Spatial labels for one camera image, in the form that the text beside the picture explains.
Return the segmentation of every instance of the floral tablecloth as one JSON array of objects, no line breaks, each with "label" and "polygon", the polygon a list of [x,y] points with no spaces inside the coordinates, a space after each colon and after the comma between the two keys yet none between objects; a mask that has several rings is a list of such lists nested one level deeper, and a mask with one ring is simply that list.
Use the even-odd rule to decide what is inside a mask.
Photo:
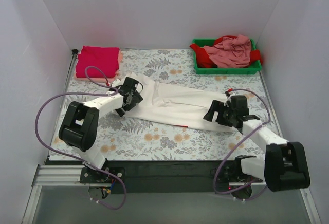
[{"label": "floral tablecloth", "polygon": [[[208,76],[194,71],[193,53],[189,49],[174,50],[127,50],[117,78],[130,71],[142,73],[155,81],[177,84],[207,91],[224,92],[230,88],[247,88],[258,93],[268,103],[260,75]],[[93,83],[77,81],[71,76],[69,92],[105,93],[106,90]],[[248,98],[249,110],[261,120],[267,119],[264,105],[255,96],[241,93]],[[60,151],[76,155],[72,148],[58,138],[58,131],[69,103],[84,102],[90,96],[68,96],[64,100],[56,132],[51,146]],[[268,127],[275,133],[277,126]],[[236,131],[208,132],[183,127],[159,124],[135,118],[109,114],[99,120],[96,146],[108,160],[221,160],[242,138]],[[262,151],[251,140],[243,143],[232,158],[237,155],[258,155]],[[53,152],[49,160],[71,160]]]}]

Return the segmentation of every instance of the purple cable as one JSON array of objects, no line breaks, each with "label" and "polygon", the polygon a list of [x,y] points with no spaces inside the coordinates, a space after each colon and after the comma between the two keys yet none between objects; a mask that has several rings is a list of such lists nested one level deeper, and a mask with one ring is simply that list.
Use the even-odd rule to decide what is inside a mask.
[{"label": "purple cable", "polygon": [[74,156],[74,155],[67,154],[67,153],[65,153],[65,152],[61,152],[61,151],[55,150],[54,148],[48,146],[44,141],[42,141],[42,139],[41,139],[41,137],[40,137],[40,134],[39,134],[39,131],[38,131],[38,122],[39,122],[39,117],[40,117],[40,114],[41,114],[42,110],[43,110],[44,107],[45,107],[49,102],[51,102],[52,100],[54,100],[54,99],[56,99],[56,98],[58,98],[58,97],[66,96],[66,95],[86,95],[86,96],[108,97],[107,94],[94,94],[94,93],[82,93],[82,92],[67,92],[67,93],[58,94],[58,95],[56,95],[56,96],[54,96],[54,97],[48,99],[48,100],[47,100],[47,101],[46,101],[46,102],[40,107],[40,109],[39,109],[39,111],[38,111],[38,113],[37,113],[37,115],[36,115],[36,118],[35,118],[34,131],[35,131],[36,138],[37,138],[37,139],[39,140],[39,142],[40,142],[44,147],[46,147],[47,149],[49,149],[49,150],[51,150],[51,151],[53,151],[53,152],[56,152],[56,153],[58,153],[58,154],[61,154],[61,155],[64,155],[64,156],[68,156],[68,157],[72,157],[72,158],[74,158],[74,159],[77,159],[77,160],[79,160],[79,161],[82,161],[83,163],[87,164],[88,166],[92,167],[93,169],[98,170],[98,171],[100,171],[100,172],[102,172],[102,173],[104,173],[104,174],[107,174],[107,175],[109,175],[109,176],[115,178],[116,180],[118,180],[118,181],[120,182],[120,184],[122,184],[122,186],[123,186],[123,191],[124,191],[123,201],[122,201],[122,203],[121,203],[119,206],[117,206],[117,207],[113,207],[113,206],[111,206],[111,205],[109,205],[109,204],[107,204],[107,203],[105,203],[105,202],[102,202],[102,201],[99,201],[99,200],[92,199],[92,200],[94,200],[95,202],[97,202],[97,203],[99,203],[99,204],[101,204],[101,205],[103,205],[103,206],[105,206],[105,207],[107,207],[107,208],[109,208],[109,209],[111,209],[111,210],[118,210],[118,209],[120,209],[120,208],[124,205],[125,200],[126,200],[126,197],[127,197],[127,189],[126,189],[126,187],[125,187],[123,181],[122,181],[118,176],[116,176],[116,175],[114,175],[114,174],[111,174],[110,172],[107,172],[107,171],[105,171],[105,170],[99,169],[99,168],[95,167],[94,165],[89,164],[87,161],[83,160],[83,159],[80,158],[80,157],[77,157],[77,156]]},{"label": "purple cable", "polygon": [[[254,94],[257,98],[259,98],[260,100],[261,100],[261,102],[264,104],[264,106],[265,106],[265,108],[266,108],[266,111],[267,111],[267,115],[268,115],[268,120],[267,121],[265,121],[265,122],[263,122],[261,125],[259,125],[257,128],[255,128],[251,133],[249,133],[247,136],[245,136],[239,143],[237,143],[235,146],[234,146],[234,148],[227,154],[227,156],[224,158],[224,160],[221,162],[221,164],[220,164],[220,166],[217,168],[217,170],[216,170],[216,173],[215,173],[215,176],[214,176],[214,179],[213,179],[213,184],[212,184],[212,186],[213,186],[213,189],[214,189],[214,191],[215,191],[215,193],[217,193],[217,194],[231,194],[231,193],[233,193],[233,192],[236,192],[236,191],[238,191],[238,190],[241,190],[241,189],[243,189],[243,188],[245,188],[245,187],[248,187],[248,186],[250,186],[252,183],[254,183],[254,182],[256,182],[256,180],[254,179],[254,180],[252,180],[252,181],[250,181],[250,182],[248,182],[248,183],[246,183],[246,184],[244,184],[244,185],[242,185],[242,186],[240,186],[240,187],[237,187],[237,188],[235,188],[235,189],[233,189],[233,190],[230,190],[230,191],[225,191],[225,192],[219,192],[219,191],[217,191],[216,190],[216,181],[217,181],[217,178],[218,178],[218,175],[219,175],[219,173],[220,173],[220,171],[221,171],[221,169],[222,169],[222,167],[224,166],[224,164],[225,164],[225,162],[228,160],[228,158],[233,154],[233,152],[244,142],[244,141],[246,141],[248,138],[250,138],[256,131],[258,131],[260,128],[262,128],[263,127],[263,125],[266,125],[266,124],[268,124],[268,123],[270,123],[271,122],[271,113],[270,113],[270,111],[269,111],[269,108],[267,107],[267,105],[266,105],[266,103],[264,102],[264,100],[259,96],[259,95],[257,95],[255,92],[253,92],[253,91],[251,91],[251,90],[248,90],[248,89],[234,89],[234,90],[232,90],[232,91],[239,91],[239,90],[242,90],[242,91],[246,91],[246,92],[249,92],[249,93],[252,93],[252,94]],[[253,197],[250,197],[249,199],[245,199],[246,201],[250,201],[250,200],[253,200],[253,199],[255,199],[255,198],[257,198],[257,197],[259,197],[265,190],[266,190],[266,188],[267,187],[264,187],[264,189],[262,189],[258,194],[256,194],[255,196],[253,196]]]},{"label": "purple cable", "polygon": [[[98,71],[104,76],[104,78],[106,79],[106,81],[107,81],[107,83],[108,83],[108,86],[107,86],[107,85],[103,85],[103,84],[99,84],[99,83],[95,82],[94,80],[92,80],[92,79],[89,77],[88,73],[87,73],[88,70],[89,70],[90,68],[94,68],[94,69],[98,70]],[[94,84],[96,84],[96,85],[98,85],[98,86],[100,86],[100,87],[103,87],[103,88],[113,89],[112,87],[110,87],[110,85],[109,85],[109,81],[108,81],[108,78],[107,78],[107,76],[105,75],[105,73],[103,73],[103,71],[102,71],[101,69],[99,69],[98,67],[96,67],[96,66],[88,66],[88,67],[86,67],[84,73],[85,73],[86,77],[89,79],[89,81],[91,81],[92,83],[94,83]]]}]

